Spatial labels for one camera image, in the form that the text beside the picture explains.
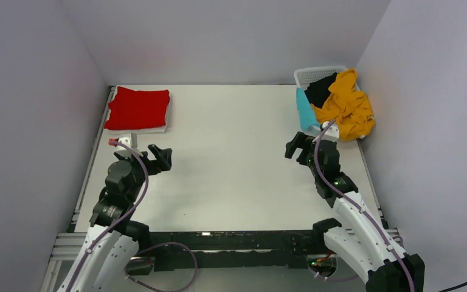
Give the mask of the yellow t shirt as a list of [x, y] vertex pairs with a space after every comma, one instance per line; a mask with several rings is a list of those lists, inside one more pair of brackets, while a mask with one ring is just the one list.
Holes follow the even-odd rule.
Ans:
[[312, 106], [318, 122], [335, 121], [343, 141], [366, 137], [375, 126], [368, 95], [356, 88], [357, 77], [353, 68], [338, 73], [322, 107]]

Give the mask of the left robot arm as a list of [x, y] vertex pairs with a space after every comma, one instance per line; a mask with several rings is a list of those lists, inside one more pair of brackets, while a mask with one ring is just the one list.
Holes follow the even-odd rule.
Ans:
[[149, 177], [171, 169], [172, 149], [151, 144], [139, 151], [118, 139], [110, 143], [117, 147], [117, 160], [107, 169], [85, 240], [59, 291], [103, 291], [133, 255], [145, 254], [151, 245], [149, 227], [131, 217], [147, 193]]

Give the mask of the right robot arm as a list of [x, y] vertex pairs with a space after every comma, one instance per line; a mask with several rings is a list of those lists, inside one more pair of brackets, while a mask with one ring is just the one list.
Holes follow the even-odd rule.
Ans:
[[298, 132], [286, 144], [285, 157], [298, 149], [297, 162], [310, 169], [318, 194], [339, 217], [314, 223], [313, 249], [337, 254], [366, 291], [422, 291], [423, 260], [409, 254], [368, 211], [356, 184], [341, 171], [337, 143]]

